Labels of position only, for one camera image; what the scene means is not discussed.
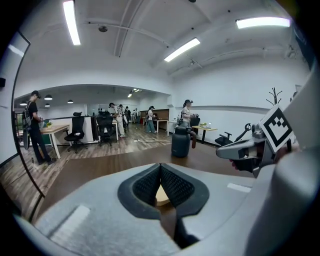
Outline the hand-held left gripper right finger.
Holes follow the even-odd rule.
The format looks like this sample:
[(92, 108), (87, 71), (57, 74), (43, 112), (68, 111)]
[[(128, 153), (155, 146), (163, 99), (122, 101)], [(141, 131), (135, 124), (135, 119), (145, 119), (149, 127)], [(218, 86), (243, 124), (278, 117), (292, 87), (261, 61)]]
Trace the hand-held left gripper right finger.
[(161, 185), (175, 208), (173, 239), (184, 249), (225, 223), (251, 191), (254, 178), (161, 164)]

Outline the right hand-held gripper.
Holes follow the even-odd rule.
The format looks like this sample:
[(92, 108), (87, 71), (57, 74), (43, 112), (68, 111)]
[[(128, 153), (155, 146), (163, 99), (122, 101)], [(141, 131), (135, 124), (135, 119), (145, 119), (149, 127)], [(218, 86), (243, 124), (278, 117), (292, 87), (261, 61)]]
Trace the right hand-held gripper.
[(251, 126), (250, 139), (239, 140), (216, 150), (222, 159), (234, 160), (233, 166), (239, 171), (247, 171), (258, 176), (260, 170), (275, 164), (279, 149), (293, 145), (293, 130), (279, 105), (274, 106), (259, 123)]

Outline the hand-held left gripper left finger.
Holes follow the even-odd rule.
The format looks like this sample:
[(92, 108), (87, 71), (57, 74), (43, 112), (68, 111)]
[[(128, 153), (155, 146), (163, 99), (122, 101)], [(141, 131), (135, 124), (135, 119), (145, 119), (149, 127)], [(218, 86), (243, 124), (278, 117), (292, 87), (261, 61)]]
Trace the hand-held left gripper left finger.
[(35, 227), (67, 250), (179, 250), (158, 219), (132, 215), (120, 184), (150, 164), (93, 179), (48, 208)]

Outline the person's right hand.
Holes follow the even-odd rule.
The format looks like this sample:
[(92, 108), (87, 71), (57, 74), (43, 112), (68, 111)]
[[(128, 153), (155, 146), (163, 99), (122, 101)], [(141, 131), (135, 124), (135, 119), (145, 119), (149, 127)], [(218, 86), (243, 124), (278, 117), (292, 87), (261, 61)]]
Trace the person's right hand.
[(281, 160), (281, 158), (283, 158), (284, 156), (293, 152), (298, 152), (298, 151), (300, 151), (300, 147), (298, 144), (292, 144), (291, 150), (289, 150), (287, 146), (283, 146), (277, 151), (274, 158), (274, 163), (277, 164)]

